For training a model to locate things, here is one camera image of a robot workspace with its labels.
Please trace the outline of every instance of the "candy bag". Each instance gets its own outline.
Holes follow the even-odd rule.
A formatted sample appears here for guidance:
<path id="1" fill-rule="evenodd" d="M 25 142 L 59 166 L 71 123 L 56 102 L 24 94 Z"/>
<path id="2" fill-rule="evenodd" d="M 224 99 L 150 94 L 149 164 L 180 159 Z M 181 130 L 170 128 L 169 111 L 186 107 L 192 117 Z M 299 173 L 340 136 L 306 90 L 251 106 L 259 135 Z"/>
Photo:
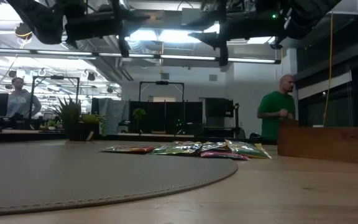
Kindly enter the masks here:
<path id="1" fill-rule="evenodd" d="M 121 153 L 134 153 L 134 154 L 146 154 L 152 152 L 154 147 L 132 147 L 132 146 L 111 146 L 101 149 L 101 152 L 121 152 Z"/>
<path id="2" fill-rule="evenodd" d="M 206 142 L 201 148 L 201 152 L 206 151 L 230 151 L 226 142 Z"/>
<path id="3" fill-rule="evenodd" d="M 271 159 L 261 144 L 249 144 L 239 141 L 226 140 L 227 146 L 233 153 L 246 155 L 250 158 Z"/>
<path id="4" fill-rule="evenodd" d="M 206 151 L 201 153 L 203 158 L 227 158 L 234 160 L 248 161 L 249 158 L 245 155 L 236 154 L 233 152 L 218 152 L 218 151 Z"/>
<path id="5" fill-rule="evenodd" d="M 200 142 L 174 142 L 156 147 L 151 154 L 154 155 L 188 155 L 195 156 L 200 153 L 203 145 Z"/>

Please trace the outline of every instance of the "gray circular mat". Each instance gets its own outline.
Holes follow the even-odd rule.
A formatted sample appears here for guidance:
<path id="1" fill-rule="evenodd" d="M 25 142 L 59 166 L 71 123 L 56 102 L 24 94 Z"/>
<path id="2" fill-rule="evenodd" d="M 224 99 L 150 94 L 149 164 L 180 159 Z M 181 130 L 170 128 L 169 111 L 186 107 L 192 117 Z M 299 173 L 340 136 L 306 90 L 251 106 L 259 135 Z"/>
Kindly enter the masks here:
<path id="1" fill-rule="evenodd" d="M 113 154 L 99 148 L 0 145 L 0 215 L 174 194 L 212 184 L 237 170 L 229 159 Z"/>

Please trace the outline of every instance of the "snack bag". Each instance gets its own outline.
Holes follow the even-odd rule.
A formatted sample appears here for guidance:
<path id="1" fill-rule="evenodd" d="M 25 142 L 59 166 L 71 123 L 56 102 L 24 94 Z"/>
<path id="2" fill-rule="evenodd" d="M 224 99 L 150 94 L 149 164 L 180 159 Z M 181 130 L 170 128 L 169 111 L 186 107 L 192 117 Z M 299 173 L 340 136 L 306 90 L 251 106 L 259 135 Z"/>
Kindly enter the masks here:
<path id="1" fill-rule="evenodd" d="M 261 144 L 249 144 L 239 141 L 226 140 L 227 146 L 233 153 L 246 155 L 250 158 L 271 159 Z"/>
<path id="2" fill-rule="evenodd" d="M 151 154 L 154 155 L 188 155 L 194 156 L 200 153 L 203 145 L 200 142 L 171 143 L 155 148 Z"/>
<path id="3" fill-rule="evenodd" d="M 121 152 L 121 153 L 134 153 L 134 154 L 146 154 L 152 152 L 154 147 L 132 147 L 132 146 L 111 146 L 101 149 L 101 152 Z"/>
<path id="4" fill-rule="evenodd" d="M 249 158 L 245 155 L 236 154 L 233 152 L 218 152 L 218 151 L 206 151 L 201 153 L 203 158 L 226 158 L 234 160 L 248 161 Z"/>
<path id="5" fill-rule="evenodd" d="M 230 151 L 226 142 L 206 142 L 201 148 L 201 152 L 206 151 Z"/>

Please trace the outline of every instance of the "table surface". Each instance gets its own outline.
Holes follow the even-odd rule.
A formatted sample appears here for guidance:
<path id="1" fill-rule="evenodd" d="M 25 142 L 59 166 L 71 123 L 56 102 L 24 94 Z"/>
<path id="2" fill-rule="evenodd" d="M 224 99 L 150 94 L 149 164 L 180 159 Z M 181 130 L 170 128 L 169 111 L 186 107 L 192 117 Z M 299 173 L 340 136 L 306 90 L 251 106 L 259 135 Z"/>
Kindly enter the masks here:
<path id="1" fill-rule="evenodd" d="M 20 144 L 150 145 L 108 141 Z M 358 223 L 358 164 L 277 157 L 275 147 L 265 148 L 272 160 L 238 162 L 239 170 L 232 177 L 200 189 L 117 205 L 3 216 L 0 223 Z"/>

